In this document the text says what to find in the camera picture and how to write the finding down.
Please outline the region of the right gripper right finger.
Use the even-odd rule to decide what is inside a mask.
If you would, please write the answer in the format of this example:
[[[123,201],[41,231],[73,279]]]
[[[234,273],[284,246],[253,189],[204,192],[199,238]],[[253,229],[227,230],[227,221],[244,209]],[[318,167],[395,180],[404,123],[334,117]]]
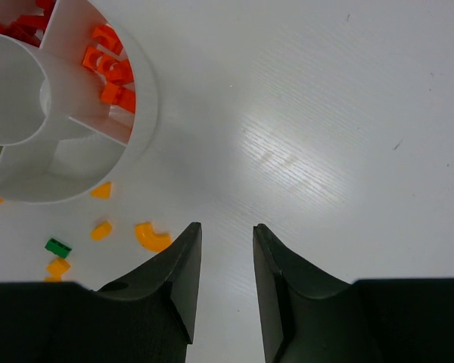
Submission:
[[[454,362],[454,278],[344,282],[253,229],[267,362]]]

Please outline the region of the orange arch lego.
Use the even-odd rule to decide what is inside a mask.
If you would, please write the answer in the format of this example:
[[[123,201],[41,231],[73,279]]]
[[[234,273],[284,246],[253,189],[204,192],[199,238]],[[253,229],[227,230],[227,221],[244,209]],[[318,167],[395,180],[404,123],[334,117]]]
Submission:
[[[154,253],[161,253],[172,244],[170,235],[157,233],[150,222],[137,224],[135,236],[142,247]]]

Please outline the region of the orange legos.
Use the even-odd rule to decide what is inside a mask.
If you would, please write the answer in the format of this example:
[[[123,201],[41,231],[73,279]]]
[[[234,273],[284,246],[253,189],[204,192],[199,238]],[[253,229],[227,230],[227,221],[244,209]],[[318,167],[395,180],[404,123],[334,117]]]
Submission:
[[[87,47],[82,65],[104,78],[100,101],[135,113],[135,91],[126,87],[133,84],[134,75],[129,59],[117,58],[124,49],[119,36],[111,26],[101,24],[92,30],[92,40],[95,45]]]

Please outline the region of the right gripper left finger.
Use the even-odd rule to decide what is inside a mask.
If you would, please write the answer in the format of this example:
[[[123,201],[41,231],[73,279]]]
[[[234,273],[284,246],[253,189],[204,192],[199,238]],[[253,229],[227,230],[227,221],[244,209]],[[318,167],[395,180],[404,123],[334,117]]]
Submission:
[[[0,362],[183,362],[193,342],[202,229],[100,290],[0,283]]]

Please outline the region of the red legos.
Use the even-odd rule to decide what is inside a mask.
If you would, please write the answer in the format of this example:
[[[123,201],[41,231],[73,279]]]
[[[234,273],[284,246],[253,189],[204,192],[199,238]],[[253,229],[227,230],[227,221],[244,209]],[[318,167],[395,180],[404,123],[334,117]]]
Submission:
[[[0,35],[39,47],[56,1],[0,1]]]

